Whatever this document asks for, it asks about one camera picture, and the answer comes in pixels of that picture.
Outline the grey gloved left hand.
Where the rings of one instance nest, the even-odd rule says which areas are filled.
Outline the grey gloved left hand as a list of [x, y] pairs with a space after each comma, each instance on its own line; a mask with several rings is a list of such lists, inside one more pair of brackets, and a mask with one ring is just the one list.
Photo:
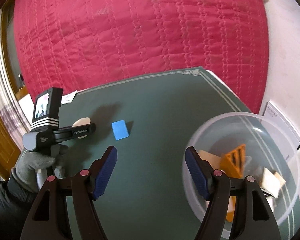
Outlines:
[[51, 147], [52, 156], [39, 152], [30, 152], [23, 149], [21, 157], [11, 170], [11, 178], [14, 179], [23, 189], [38, 193], [39, 187], [36, 171], [53, 169], [53, 175], [58, 179], [64, 178], [66, 171], [64, 167], [64, 155], [69, 147], [62, 144]]

